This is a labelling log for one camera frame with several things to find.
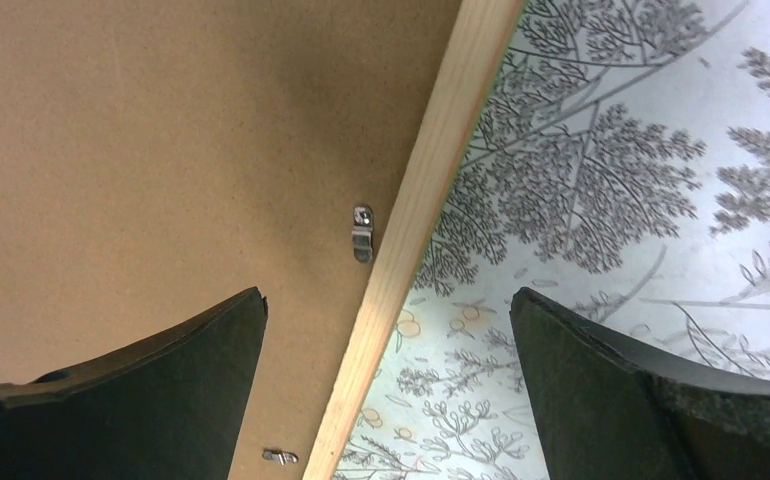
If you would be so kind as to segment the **brown cardboard backing board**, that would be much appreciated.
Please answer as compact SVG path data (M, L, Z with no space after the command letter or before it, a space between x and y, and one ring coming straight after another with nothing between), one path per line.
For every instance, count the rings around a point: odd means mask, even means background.
M255 286L234 479L298 479L456 1L0 1L0 383Z

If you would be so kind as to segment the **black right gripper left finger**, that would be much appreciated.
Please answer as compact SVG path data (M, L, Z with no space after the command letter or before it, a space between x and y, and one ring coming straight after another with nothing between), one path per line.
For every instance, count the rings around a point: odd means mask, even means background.
M268 320L256 288L98 358L0 384L0 479L225 479Z

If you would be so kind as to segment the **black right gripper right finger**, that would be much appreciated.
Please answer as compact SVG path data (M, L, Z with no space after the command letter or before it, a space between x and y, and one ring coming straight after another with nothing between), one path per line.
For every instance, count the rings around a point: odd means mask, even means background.
M551 478L770 479L770 381L675 356L529 288L510 321Z

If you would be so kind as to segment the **wooden picture frame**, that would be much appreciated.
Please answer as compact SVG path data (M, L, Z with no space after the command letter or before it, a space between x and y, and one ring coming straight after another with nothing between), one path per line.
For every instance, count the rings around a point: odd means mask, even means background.
M338 465L523 9L514 0L460 5L305 479L328 479Z

